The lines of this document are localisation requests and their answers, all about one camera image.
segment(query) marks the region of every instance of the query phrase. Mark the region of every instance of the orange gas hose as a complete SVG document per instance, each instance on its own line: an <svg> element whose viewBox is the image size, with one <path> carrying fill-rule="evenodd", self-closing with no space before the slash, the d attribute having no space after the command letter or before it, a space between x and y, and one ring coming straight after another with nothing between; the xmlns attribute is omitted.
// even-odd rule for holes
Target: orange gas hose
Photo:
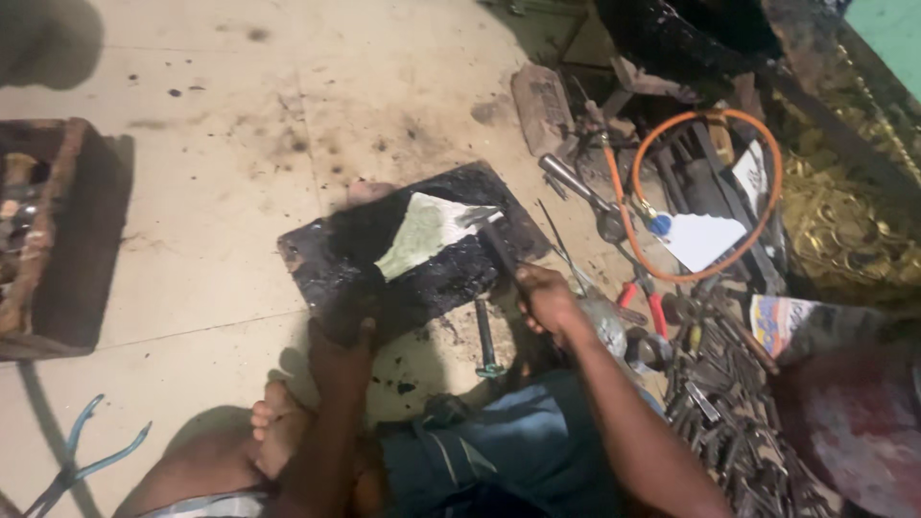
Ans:
<svg viewBox="0 0 921 518"><path fill-rule="evenodd" d="M611 180L614 182L614 193L616 195L617 206L621 210L621 219L624 221L624 229L627 233L627 239L630 241L630 247L633 248L634 254L636 255L636 260L643 265L651 275L658 277L662 280L669 282L689 282L693 280L700 280L702 278L710 277L717 272L721 272L726 269L729 265L735 263L742 257L742 254L747 252L748 249L752 248L752 245L755 241L758 240L758 236L761 235L761 232L764 230L764 226L767 225L767 219L770 218L771 212L774 210L774 207L777 204L777 200L780 198L781 185L783 182L783 162L780 156L780 147L777 145L777 141L774 140L774 136L771 135L771 132L767 127L761 123L758 119L755 119L746 112L740 112L739 110L706 110L703 112L685 112L680 115L675 115L669 120L660 124L659 127L654 129L652 133L647 135L643 139L643 142L639 146L639 150L636 152L636 157L634 158L633 168L630 170L630 177L633 181L634 192L636 197L641 201L646 201L646 198L643 196L643 187L639 183L639 169L640 165L643 163L643 156L646 155L649 146L652 142L659 136L666 132L669 128L672 128L675 124L681 124L684 121L694 119L697 117L704 117L707 115L723 115L726 117L733 117L745 121L748 124L751 124L758 130L758 132L764 137L764 141L767 143L767 146L771 148L771 156L774 158L774 181L771 183L771 196L768 198L767 207L764 208L764 212L761 215L761 219L758 221L758 225L752 230L752 233L749 235L748 239L736 249L729 257L724 261L717 263L708 267L707 269L701 270L695 274L690 274L686 276L675 276L661 270L658 270L653 266L640 252L639 242L636 240L636 233L633 229L633 226L630 224L630 215L627 214L627 207L624 205L624 188L621 186L621 177L617 172L617 162L614 159L614 152L611 149L611 146L604 147L604 156L608 160L608 167L611 169Z"/></svg>

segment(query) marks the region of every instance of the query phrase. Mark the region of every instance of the foot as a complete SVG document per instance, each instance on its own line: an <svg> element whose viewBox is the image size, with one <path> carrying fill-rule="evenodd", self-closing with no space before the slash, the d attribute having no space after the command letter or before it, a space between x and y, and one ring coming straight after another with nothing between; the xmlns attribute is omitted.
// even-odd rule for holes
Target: foot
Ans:
<svg viewBox="0 0 921 518"><path fill-rule="evenodd" d="M285 382L266 384L265 399L253 404L250 418L252 437L259 443L256 467L275 480L314 418L314 413L295 399Z"/></svg>

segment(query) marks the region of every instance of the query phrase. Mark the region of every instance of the pliers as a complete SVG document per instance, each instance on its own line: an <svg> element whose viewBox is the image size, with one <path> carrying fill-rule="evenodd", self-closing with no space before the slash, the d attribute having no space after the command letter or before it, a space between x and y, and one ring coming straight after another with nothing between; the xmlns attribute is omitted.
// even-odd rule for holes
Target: pliers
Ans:
<svg viewBox="0 0 921 518"><path fill-rule="evenodd" d="M107 465L112 465L124 457L127 457L129 453L137 449L141 445L141 442L144 442L144 439L147 437L147 432L150 431L150 425L153 422L148 422L147 426L141 429L141 432L137 434L137 437L134 438L134 441L129 444L126 448L121 451L109 455L108 457L96 461L95 463L84 467L83 469L76 468L76 460L74 455L76 453L76 444L80 440L80 431L83 430L84 423L87 422L90 414L93 412L93 408L102 401L103 394L99 394L89 402L86 408L83 409L83 412L80 412L80 416L76 418L74 427L70 429L70 436L67 438L67 458L61 465L61 472L57 474L57 477L54 478L52 484L39 496L35 503L25 512L23 516L29 518L41 518L48 511L51 510L51 507L61 499L61 496L64 495L64 492L70 489L77 480L80 480L87 475L95 473L106 467Z"/></svg>
<svg viewBox="0 0 921 518"><path fill-rule="evenodd" d="M669 330L665 323L665 312L662 310L662 296L656 292L656 287L652 283L652 278L649 277L649 272L642 265L634 263L634 275L634 280L624 282L621 294L617 297L617 305L625 308L636 294L636 285L638 284L643 289L643 293L646 294L649 312L652 314L652 325L656 329L656 333L668 338Z"/></svg>

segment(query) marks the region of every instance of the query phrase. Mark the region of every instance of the green wall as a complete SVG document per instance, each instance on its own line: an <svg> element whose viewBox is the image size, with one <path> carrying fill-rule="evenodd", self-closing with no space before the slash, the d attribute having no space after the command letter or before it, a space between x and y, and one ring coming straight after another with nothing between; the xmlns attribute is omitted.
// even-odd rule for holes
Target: green wall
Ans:
<svg viewBox="0 0 921 518"><path fill-rule="evenodd" d="M921 0L854 0L845 18L921 100Z"/></svg>

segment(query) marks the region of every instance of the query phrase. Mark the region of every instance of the blue valve knob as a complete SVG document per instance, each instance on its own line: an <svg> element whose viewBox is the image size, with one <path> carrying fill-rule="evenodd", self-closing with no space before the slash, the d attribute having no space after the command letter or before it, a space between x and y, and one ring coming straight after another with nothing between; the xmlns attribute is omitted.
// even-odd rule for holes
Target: blue valve knob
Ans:
<svg viewBox="0 0 921 518"><path fill-rule="evenodd" d="M646 228L653 234L662 237L671 230L671 218L664 214L659 214L649 221Z"/></svg>

